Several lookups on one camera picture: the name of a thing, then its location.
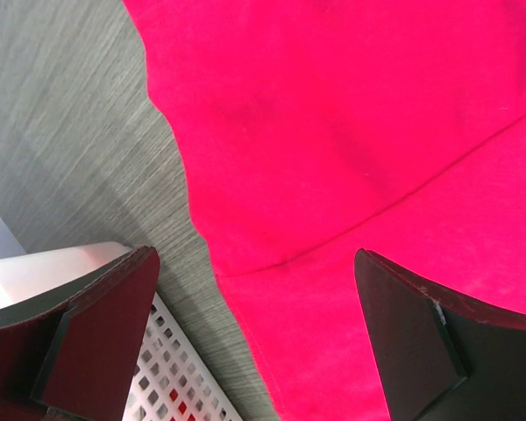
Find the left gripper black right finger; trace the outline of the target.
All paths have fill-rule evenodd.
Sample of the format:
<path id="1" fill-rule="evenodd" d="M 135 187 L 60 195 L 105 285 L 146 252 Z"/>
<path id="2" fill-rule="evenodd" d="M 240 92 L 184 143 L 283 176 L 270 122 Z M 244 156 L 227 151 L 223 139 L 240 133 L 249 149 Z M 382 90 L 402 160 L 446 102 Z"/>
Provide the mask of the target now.
<path id="1" fill-rule="evenodd" d="M 526 315 L 358 250 L 360 305 L 393 420 L 526 420 Z"/>

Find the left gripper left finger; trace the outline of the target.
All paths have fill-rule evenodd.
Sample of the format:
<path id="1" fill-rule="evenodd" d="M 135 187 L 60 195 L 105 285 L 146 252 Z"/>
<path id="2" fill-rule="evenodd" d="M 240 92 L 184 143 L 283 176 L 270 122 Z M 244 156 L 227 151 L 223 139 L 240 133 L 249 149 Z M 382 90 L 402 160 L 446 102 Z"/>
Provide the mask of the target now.
<path id="1" fill-rule="evenodd" d="M 141 246 L 0 309 L 0 420 L 120 420 L 160 272 Z"/>

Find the pink t shirt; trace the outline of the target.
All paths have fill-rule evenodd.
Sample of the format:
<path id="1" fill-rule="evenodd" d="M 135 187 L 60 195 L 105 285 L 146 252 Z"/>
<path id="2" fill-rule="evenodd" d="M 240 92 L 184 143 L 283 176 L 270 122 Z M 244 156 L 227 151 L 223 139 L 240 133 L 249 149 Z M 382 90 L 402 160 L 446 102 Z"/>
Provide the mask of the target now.
<path id="1" fill-rule="evenodd" d="M 526 313 L 526 1 L 129 1 L 282 420 L 385 420 L 354 257 Z"/>

